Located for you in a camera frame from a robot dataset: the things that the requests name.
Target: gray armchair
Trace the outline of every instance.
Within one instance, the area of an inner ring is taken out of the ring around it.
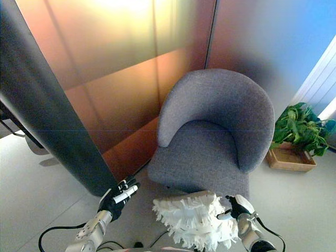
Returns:
[[[149,178],[188,193],[249,198],[248,172],[273,132],[272,104],[251,79],[223,69],[189,72],[163,104]]]

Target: green leaves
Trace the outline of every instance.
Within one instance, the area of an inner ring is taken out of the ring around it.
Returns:
[[[313,156],[322,156],[328,149],[326,137],[336,132],[336,122],[326,121],[323,125],[324,122],[304,102],[288,106],[275,123],[274,143],[270,148],[286,141]]]

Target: armchair backrest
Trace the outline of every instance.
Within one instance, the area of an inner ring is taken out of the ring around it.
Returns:
[[[274,133],[274,111],[265,91],[248,77],[224,69],[189,72],[166,97],[158,144],[167,147],[185,123],[205,120],[229,130],[239,168],[251,171],[265,157]]]

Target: dark gray pillar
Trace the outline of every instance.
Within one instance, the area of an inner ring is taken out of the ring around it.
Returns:
[[[39,50],[15,1],[1,1],[1,102],[90,193],[117,182]]]

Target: armchair seat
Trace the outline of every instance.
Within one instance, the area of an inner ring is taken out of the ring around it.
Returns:
[[[158,147],[148,171],[151,180],[187,193],[210,190],[223,197],[249,197],[248,173],[239,169],[235,141],[215,123],[184,124],[168,147]]]

